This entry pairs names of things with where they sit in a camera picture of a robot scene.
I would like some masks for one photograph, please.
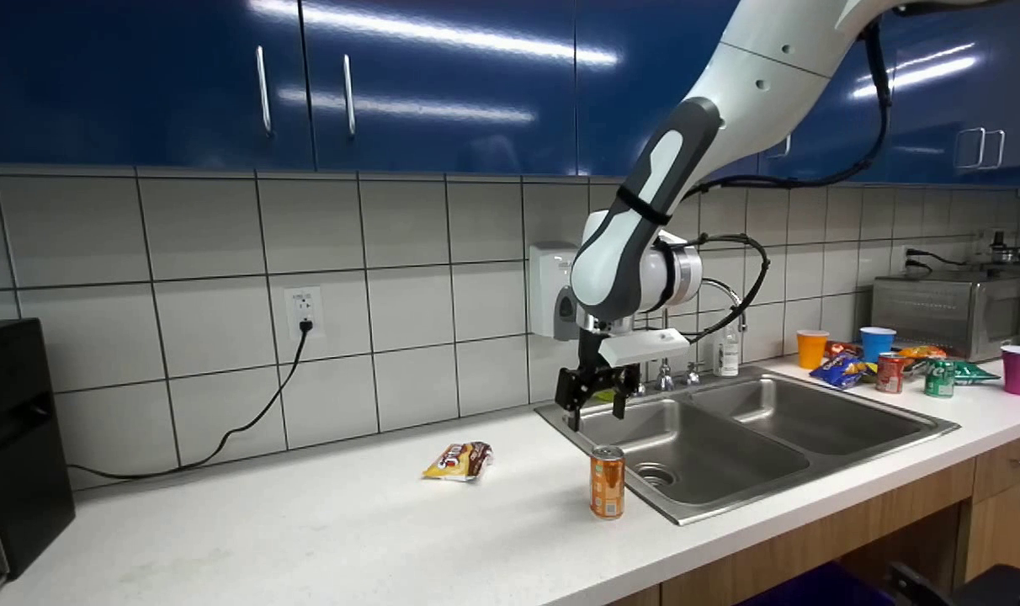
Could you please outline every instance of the blue cabinet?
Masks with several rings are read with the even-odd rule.
[[[654,127],[709,68],[733,0],[599,0],[579,15],[577,140],[583,174],[628,174]]]
[[[1020,183],[1020,0],[884,16],[893,74],[888,137],[858,183]],[[818,178],[875,137],[875,93],[861,46],[766,174]]]
[[[311,169],[300,6],[3,0],[0,163]]]
[[[307,0],[320,169],[574,174],[574,4]]]

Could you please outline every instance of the drawer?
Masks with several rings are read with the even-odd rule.
[[[1020,440],[985,453],[977,463],[977,495],[996,495],[1013,484],[1020,484]]]

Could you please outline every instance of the can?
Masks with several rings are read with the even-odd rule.
[[[924,389],[928,397],[952,397],[952,384],[955,384],[955,375],[952,375],[952,362],[945,362],[945,359],[936,359],[924,378]]]
[[[628,481],[628,461],[615,444],[599,444],[591,453],[591,507],[599,518],[620,518],[623,516],[623,481]]]
[[[884,351],[880,353],[875,389],[884,389],[884,394],[902,394],[902,384],[907,384],[907,362],[902,362],[902,356],[893,353],[893,351]]]

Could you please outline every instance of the white countertop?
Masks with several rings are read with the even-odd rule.
[[[592,518],[586,453],[532,412],[311,447],[81,495],[0,606],[609,604],[1020,439],[1001,387],[858,394],[960,431],[684,527],[636,495]],[[453,440],[495,447],[481,484],[420,481]]]

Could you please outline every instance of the sink basin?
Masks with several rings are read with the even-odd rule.
[[[955,426],[760,375],[636,397],[623,421],[609,408],[586,408],[579,431],[551,403],[538,414],[583,452],[620,444],[628,484],[676,524]]]

